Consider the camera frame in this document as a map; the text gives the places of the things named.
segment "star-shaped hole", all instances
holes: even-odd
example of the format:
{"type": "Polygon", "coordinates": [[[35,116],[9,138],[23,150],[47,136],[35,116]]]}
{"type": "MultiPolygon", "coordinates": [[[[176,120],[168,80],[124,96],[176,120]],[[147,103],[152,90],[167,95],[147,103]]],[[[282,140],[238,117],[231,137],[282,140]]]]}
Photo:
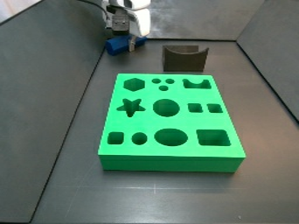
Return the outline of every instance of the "star-shaped hole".
{"type": "Polygon", "coordinates": [[[132,117],[136,111],[146,111],[146,109],[139,105],[142,102],[142,99],[136,99],[134,101],[130,101],[128,99],[123,100],[124,105],[119,107],[118,111],[126,111],[126,114],[128,117],[132,117]]]}

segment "white wall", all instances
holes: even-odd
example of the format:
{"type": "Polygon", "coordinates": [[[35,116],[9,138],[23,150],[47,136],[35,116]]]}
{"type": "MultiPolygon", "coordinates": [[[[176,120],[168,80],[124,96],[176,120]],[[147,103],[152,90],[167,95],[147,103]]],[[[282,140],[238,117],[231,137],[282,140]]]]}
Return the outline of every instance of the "white wall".
{"type": "Polygon", "coordinates": [[[41,0],[0,0],[0,23],[41,0]]]}

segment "gray wall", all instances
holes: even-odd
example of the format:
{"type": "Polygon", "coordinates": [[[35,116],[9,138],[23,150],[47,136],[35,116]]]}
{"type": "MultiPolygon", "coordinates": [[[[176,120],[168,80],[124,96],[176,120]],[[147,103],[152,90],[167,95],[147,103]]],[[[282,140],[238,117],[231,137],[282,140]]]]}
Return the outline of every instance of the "gray wall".
{"type": "Polygon", "coordinates": [[[0,26],[0,222],[27,222],[104,45],[95,6],[37,3],[0,26]]]}
{"type": "Polygon", "coordinates": [[[267,0],[238,43],[299,120],[299,1],[267,0]]]}
{"type": "Polygon", "coordinates": [[[236,40],[264,0],[152,0],[151,39],[236,40]]]}

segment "dark tabletop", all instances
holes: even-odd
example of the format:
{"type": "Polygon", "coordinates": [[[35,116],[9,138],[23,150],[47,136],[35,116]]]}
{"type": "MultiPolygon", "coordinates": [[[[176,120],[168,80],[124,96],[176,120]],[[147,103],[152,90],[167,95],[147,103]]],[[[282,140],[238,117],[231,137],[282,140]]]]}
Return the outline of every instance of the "dark tabletop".
{"type": "Polygon", "coordinates": [[[298,124],[236,43],[148,40],[132,53],[104,53],[32,222],[298,222],[298,137],[298,124]],[[116,76],[162,74],[163,45],[210,48],[204,74],[218,82],[247,153],[235,174],[101,170],[116,76]]]}

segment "circle hole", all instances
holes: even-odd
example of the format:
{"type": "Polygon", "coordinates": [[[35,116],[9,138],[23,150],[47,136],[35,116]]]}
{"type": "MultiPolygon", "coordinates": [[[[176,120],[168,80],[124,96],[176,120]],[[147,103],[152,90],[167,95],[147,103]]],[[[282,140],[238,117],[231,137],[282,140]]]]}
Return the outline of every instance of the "circle hole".
{"type": "Polygon", "coordinates": [[[167,79],[166,82],[167,82],[168,84],[174,84],[174,79],[167,79]]]}
{"type": "Polygon", "coordinates": [[[158,84],[160,83],[162,81],[159,79],[152,79],[152,83],[158,84]]]}
{"type": "Polygon", "coordinates": [[[162,91],[167,91],[167,90],[168,90],[168,87],[167,87],[167,86],[160,86],[159,89],[160,89],[162,91]]]}
{"type": "Polygon", "coordinates": [[[159,100],[154,103],[154,112],[159,116],[175,116],[180,111],[179,104],[168,99],[159,100]]]}
{"type": "Polygon", "coordinates": [[[147,141],[147,135],[142,132],[138,132],[132,136],[132,142],[138,145],[144,144],[147,141]]]}
{"type": "Polygon", "coordinates": [[[188,137],[179,129],[160,129],[155,132],[154,139],[166,146],[179,146],[187,142],[188,137]]]}

